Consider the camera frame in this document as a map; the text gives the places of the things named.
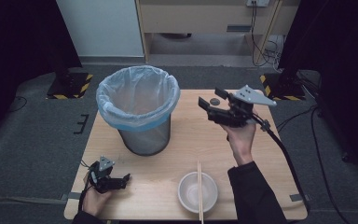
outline power outlet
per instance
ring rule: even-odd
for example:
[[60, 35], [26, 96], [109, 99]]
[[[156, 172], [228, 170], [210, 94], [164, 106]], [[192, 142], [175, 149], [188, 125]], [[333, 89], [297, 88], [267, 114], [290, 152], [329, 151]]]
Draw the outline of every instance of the power outlet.
[[247, 0], [246, 6], [248, 7], [267, 7], [269, 5], [269, 0]]

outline baseboard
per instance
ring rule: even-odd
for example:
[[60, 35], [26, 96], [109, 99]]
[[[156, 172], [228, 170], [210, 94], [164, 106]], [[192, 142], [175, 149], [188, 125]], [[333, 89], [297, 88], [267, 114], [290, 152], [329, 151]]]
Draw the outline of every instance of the baseboard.
[[79, 56], [82, 64], [145, 64], [145, 57], [100, 57], [100, 56]]

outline wooden chopstick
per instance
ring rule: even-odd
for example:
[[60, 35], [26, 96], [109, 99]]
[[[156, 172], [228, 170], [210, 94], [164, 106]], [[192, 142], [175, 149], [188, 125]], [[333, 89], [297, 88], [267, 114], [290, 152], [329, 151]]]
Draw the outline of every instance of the wooden chopstick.
[[199, 184], [199, 214], [200, 214], [200, 221], [203, 224], [203, 208], [202, 208], [202, 170], [201, 170], [201, 163], [198, 161], [197, 165], [197, 178]]

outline white bowl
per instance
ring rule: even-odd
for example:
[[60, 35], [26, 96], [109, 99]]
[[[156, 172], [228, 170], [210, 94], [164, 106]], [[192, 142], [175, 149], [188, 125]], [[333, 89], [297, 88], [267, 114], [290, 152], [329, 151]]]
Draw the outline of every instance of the white bowl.
[[[217, 186], [213, 179], [202, 173], [202, 210], [208, 212], [217, 201]], [[185, 175], [178, 187], [178, 197], [182, 206], [190, 212], [199, 212], [199, 186], [197, 172]]]

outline wall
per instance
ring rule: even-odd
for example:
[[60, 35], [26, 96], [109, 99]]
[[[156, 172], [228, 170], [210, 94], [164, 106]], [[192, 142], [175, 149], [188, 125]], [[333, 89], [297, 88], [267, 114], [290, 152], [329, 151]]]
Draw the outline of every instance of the wall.
[[144, 57], [134, 0], [57, 0], [79, 57]]

